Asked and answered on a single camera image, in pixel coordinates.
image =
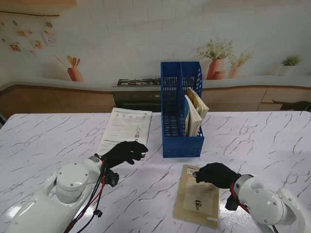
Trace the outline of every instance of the white marble table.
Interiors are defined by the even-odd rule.
[[[61,166],[93,155],[109,114],[18,114],[0,130],[0,233]],[[101,218],[88,233],[258,233],[239,208],[224,207],[220,197],[219,228],[211,229],[173,218],[183,164],[222,162],[239,173],[253,173],[268,187],[287,187],[311,209],[311,115],[308,112],[208,113],[203,122],[201,158],[163,159],[160,114],[154,114],[144,162],[115,169],[119,184],[106,186]],[[72,232],[90,218],[88,211]],[[279,232],[295,232],[280,227]]]

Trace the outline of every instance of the white plant pot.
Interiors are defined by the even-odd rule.
[[[278,75],[288,77],[290,73],[293,71],[294,67],[295,66],[281,66]]]

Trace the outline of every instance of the oven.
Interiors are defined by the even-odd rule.
[[[161,112],[160,91],[113,91],[117,108]]]

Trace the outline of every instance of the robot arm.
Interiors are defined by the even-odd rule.
[[[54,172],[14,216],[7,233],[67,232],[94,184],[105,175],[105,184],[114,187],[119,175],[110,168],[133,159],[140,160],[148,149],[138,142],[122,142],[101,158],[91,156],[83,163],[70,163]],[[49,197],[55,188],[56,199]]]
[[[194,174],[197,182],[209,182],[219,188],[230,188],[226,208],[238,205],[247,211],[262,233],[273,233],[270,226],[291,225],[298,220],[297,233],[311,233],[311,212],[288,189],[277,192],[264,188],[253,175],[240,175],[223,164],[207,164]]]
[[[233,188],[262,233],[273,233],[268,227],[292,225],[298,220],[297,233],[311,233],[311,213],[290,190],[267,190],[252,175],[242,175]]]

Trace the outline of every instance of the book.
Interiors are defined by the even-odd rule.
[[[185,136],[187,136],[188,122],[189,122],[189,104],[186,98],[184,98],[184,118],[185,118]]]
[[[113,108],[96,153],[104,155],[123,141],[147,145],[152,112]]]
[[[191,100],[187,95],[184,98],[184,113],[189,112],[188,116],[185,116],[185,131],[187,132],[185,136],[195,137],[200,129],[202,118],[199,113],[194,108]]]
[[[173,217],[217,228],[219,188],[211,183],[197,183],[192,174],[199,169],[183,166]]]
[[[187,89],[187,96],[193,103],[194,108],[198,111],[201,118],[204,119],[206,113],[209,111],[209,108],[203,102],[203,100],[199,97],[199,95],[190,87]]]

